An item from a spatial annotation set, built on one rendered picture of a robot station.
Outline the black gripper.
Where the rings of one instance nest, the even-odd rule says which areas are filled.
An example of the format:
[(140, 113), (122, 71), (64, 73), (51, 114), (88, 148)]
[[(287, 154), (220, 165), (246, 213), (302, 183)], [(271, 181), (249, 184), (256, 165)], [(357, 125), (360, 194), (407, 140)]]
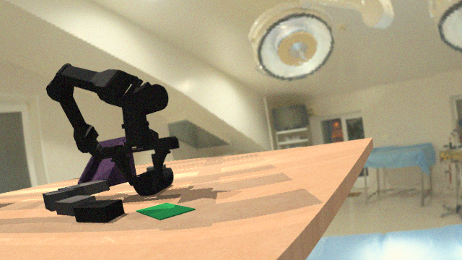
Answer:
[[(175, 136), (154, 139), (154, 142), (149, 142), (148, 125), (146, 116), (127, 118), (123, 120), (122, 129), (125, 129), (126, 142), (124, 146), (116, 145), (112, 147), (103, 147), (103, 159), (112, 158), (111, 162), (115, 162), (118, 169), (130, 184), (133, 186), (133, 178), (130, 169), (130, 157), (126, 153), (134, 153), (141, 151), (154, 150), (155, 154), (151, 154), (154, 172), (159, 184), (162, 178), (162, 168), (164, 159), (171, 149), (179, 148), (178, 138)], [(141, 144), (145, 147), (141, 147)], [(132, 148), (136, 145), (136, 148)], [(141, 148), (141, 149), (140, 149)], [(145, 149), (144, 149), (145, 148)]]

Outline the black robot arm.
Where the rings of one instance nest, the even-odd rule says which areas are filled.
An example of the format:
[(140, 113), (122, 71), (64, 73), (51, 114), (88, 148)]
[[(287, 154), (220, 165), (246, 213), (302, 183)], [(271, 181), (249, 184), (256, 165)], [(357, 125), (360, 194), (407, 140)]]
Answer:
[(52, 100), (61, 104), (73, 126), (73, 137), (78, 150), (90, 153), (94, 157), (93, 161), (101, 162), (104, 146), (96, 140), (99, 134), (95, 127), (85, 123), (73, 96), (74, 86), (95, 92), (102, 101), (121, 107), (124, 120), (161, 111), (168, 104), (167, 90), (163, 86), (151, 85), (149, 82), (141, 85), (142, 83), (143, 80), (137, 76), (121, 70), (108, 69), (97, 72), (66, 63), (56, 73), (46, 90)]

